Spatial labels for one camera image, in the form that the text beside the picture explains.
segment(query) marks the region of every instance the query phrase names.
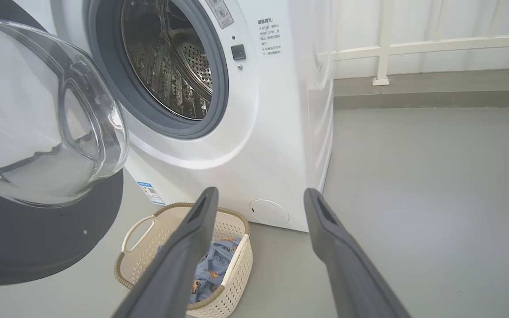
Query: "white railing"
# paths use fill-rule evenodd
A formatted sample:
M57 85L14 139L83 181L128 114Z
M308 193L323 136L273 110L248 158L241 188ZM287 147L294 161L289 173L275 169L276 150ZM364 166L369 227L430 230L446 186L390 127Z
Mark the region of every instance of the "white railing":
M476 38L453 38L441 40L443 21L447 15L447 0L441 0L437 26L433 32L432 41L409 42L392 44L392 21L394 19L394 1L383 0L382 26L380 29L380 45L366 48L338 50L333 52L334 61L351 60L355 58L378 57L378 71L373 85L388 85L388 56L410 53L426 53L438 51L506 48L509 47L509 35L495 36L504 8L505 0L497 0L486 35Z

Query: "baseboard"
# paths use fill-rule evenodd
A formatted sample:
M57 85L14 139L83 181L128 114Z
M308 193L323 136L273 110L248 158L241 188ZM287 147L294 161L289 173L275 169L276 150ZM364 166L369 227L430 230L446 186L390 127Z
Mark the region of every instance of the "baseboard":
M373 86L372 78L335 80L335 109L509 107L509 70L405 74L389 78L387 86Z
M400 93L509 91L509 70L389 75L390 85L373 86L374 78L336 79L334 96Z

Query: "washing machine door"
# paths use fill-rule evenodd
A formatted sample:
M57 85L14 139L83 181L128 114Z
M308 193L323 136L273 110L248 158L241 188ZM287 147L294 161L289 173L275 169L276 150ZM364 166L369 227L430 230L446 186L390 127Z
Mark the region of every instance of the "washing machine door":
M57 273L105 235L121 203L127 137L85 52L0 20L0 284Z

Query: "stainless steel drum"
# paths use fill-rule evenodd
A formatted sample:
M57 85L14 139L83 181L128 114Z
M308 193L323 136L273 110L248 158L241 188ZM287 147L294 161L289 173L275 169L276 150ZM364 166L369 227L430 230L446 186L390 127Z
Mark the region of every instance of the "stainless steel drum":
M141 84L161 107L201 120L212 96L208 59L196 31L169 0L125 0L125 51Z

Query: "blue fabric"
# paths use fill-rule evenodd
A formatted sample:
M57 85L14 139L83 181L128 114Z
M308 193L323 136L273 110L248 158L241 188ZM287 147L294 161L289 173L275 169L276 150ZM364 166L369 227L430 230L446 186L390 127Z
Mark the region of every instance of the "blue fabric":
M220 286L240 242L240 238L222 239L209 247L208 253L196 267L190 304L208 298Z

